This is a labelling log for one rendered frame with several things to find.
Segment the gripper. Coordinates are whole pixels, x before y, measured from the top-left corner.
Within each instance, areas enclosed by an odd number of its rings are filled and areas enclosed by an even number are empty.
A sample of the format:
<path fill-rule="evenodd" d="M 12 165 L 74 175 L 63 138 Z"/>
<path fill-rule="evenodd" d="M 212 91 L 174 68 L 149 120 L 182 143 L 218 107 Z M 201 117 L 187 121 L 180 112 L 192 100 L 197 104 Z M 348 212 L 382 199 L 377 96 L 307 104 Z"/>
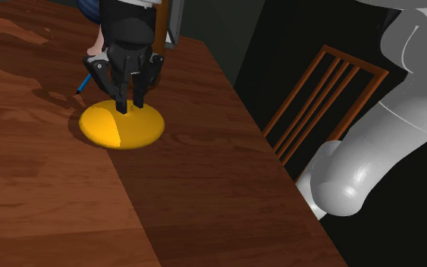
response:
<path fill-rule="evenodd" d="M 99 18 L 108 48 L 108 61 L 95 56 L 83 57 L 83 65 L 98 88 L 115 100 L 116 110 L 127 114 L 128 78 L 122 72 L 124 57 L 129 51 L 145 52 L 139 57 L 139 67 L 132 75 L 133 104 L 143 108 L 144 96 L 158 83 L 165 57 L 152 55 L 155 39 L 156 9 L 158 0 L 99 0 Z"/>

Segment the blue pen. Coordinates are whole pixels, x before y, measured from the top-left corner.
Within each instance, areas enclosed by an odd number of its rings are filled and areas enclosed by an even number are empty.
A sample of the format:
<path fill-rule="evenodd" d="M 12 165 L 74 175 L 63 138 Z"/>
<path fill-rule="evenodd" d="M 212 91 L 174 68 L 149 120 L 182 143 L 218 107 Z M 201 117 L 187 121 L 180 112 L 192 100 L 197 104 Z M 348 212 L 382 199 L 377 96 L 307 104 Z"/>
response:
<path fill-rule="evenodd" d="M 87 76 L 85 77 L 85 79 L 83 80 L 83 82 L 79 85 L 79 87 L 76 90 L 76 94 L 80 94 L 83 89 L 85 88 L 85 86 L 88 84 L 88 82 L 90 81 L 92 75 L 90 73 L 87 74 Z"/>

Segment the pink rounded object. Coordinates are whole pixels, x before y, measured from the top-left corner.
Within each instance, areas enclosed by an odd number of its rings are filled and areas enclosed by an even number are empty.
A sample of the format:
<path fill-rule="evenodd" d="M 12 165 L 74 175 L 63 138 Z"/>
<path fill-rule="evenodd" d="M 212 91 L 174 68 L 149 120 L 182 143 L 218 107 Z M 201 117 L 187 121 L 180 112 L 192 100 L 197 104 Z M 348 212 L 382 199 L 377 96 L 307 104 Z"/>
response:
<path fill-rule="evenodd" d="M 99 28 L 98 36 L 94 44 L 86 50 L 88 55 L 98 55 L 102 53 L 102 48 L 104 45 L 104 36 L 102 34 L 102 28 Z"/>

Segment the yellow upturned bowl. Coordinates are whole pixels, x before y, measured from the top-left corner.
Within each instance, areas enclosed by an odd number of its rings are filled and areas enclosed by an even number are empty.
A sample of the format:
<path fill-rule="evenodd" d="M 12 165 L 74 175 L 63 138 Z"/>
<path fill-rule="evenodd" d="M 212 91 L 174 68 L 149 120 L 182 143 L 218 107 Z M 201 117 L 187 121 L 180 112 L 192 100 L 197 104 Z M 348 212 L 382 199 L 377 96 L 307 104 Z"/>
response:
<path fill-rule="evenodd" d="M 137 108 L 127 101 L 127 113 L 116 110 L 114 100 L 98 102 L 80 116 L 82 133 L 93 143 L 109 149 L 137 149 L 154 143 L 165 129 L 165 121 L 152 106 Z"/>

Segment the brown cylinder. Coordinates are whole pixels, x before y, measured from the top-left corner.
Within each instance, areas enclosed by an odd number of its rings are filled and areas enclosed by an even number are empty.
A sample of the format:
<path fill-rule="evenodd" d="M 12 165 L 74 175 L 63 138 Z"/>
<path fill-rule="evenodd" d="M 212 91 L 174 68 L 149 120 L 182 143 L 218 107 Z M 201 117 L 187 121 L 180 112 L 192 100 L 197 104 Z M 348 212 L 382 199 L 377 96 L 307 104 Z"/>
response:
<path fill-rule="evenodd" d="M 152 51 L 160 56 L 165 56 L 165 39 L 168 29 L 169 0 L 161 0 L 160 4 L 154 4 L 156 9 L 155 41 Z"/>

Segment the blue round object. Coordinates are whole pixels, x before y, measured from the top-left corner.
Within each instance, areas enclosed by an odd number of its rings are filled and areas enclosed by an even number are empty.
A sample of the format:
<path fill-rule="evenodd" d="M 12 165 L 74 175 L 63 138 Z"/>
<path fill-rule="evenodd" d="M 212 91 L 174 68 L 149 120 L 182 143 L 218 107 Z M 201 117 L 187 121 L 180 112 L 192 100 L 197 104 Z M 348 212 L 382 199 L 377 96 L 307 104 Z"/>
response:
<path fill-rule="evenodd" d="M 100 24 L 99 0 L 76 0 L 76 4 L 86 19 L 95 24 Z"/>

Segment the brown wooden table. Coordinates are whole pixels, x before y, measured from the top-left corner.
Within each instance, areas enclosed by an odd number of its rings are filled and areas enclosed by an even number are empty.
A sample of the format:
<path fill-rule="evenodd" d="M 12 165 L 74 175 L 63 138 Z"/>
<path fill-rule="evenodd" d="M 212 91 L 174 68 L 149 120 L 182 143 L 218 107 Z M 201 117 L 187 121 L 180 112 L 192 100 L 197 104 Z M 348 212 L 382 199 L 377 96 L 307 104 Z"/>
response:
<path fill-rule="evenodd" d="M 161 138 L 94 146 L 75 8 L 0 2 L 0 267 L 347 267 L 206 46 L 167 51 Z"/>

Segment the brown wooden chair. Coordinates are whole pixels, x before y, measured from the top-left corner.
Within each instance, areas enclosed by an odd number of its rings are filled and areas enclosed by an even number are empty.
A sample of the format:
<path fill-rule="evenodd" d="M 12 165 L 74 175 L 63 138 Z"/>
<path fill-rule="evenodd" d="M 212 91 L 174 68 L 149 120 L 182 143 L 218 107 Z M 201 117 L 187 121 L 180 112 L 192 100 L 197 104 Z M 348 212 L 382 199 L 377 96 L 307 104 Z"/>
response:
<path fill-rule="evenodd" d="M 323 45 L 262 130 L 292 181 L 315 150 L 345 132 L 389 71 Z"/>

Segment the grey flat frame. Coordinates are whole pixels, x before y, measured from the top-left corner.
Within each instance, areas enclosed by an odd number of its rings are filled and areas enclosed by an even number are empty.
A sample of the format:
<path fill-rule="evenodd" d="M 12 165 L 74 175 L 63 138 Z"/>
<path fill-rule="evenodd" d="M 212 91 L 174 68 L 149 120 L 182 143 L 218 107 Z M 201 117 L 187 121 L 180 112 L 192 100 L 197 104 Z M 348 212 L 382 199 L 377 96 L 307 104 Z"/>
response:
<path fill-rule="evenodd" d="M 168 29 L 165 48 L 173 49 L 179 41 L 185 0 L 168 0 Z"/>

